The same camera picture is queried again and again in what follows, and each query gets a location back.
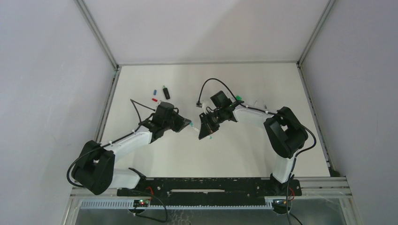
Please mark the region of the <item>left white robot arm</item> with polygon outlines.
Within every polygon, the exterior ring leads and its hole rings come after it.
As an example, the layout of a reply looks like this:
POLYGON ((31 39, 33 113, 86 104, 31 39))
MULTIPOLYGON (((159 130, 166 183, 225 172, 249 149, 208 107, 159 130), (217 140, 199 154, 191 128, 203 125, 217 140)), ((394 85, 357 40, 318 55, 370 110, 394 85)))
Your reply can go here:
POLYGON ((191 123, 168 102, 160 102, 136 129, 107 143, 86 142, 77 159, 67 169, 66 179, 77 188, 100 195, 109 188, 134 189, 143 178, 134 169, 116 169, 115 163, 133 151, 161 138, 166 131, 179 133, 191 123))

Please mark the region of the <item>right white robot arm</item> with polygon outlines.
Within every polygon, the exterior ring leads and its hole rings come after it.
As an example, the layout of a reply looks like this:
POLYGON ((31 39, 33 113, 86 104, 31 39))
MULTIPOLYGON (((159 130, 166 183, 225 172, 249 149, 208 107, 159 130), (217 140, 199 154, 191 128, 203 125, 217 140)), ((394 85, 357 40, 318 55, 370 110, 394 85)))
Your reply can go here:
POLYGON ((223 91, 211 96, 214 110, 200 114, 199 139, 208 137, 219 130, 225 121, 242 122, 264 128, 270 144, 277 154, 271 177, 286 183, 292 174, 295 156, 304 147, 308 132, 288 107, 276 112, 246 105, 242 100, 232 101, 223 91))

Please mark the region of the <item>white marker blue end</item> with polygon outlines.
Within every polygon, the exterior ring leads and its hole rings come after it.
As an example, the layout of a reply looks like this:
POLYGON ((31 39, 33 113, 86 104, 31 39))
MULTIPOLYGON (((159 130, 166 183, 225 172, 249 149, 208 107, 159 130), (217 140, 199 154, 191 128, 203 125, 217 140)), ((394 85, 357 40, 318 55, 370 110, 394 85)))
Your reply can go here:
MULTIPOLYGON (((191 126, 198 134, 200 133, 200 130, 196 128, 195 126, 191 126)), ((211 135, 206 136, 207 139, 212 139, 211 135)))

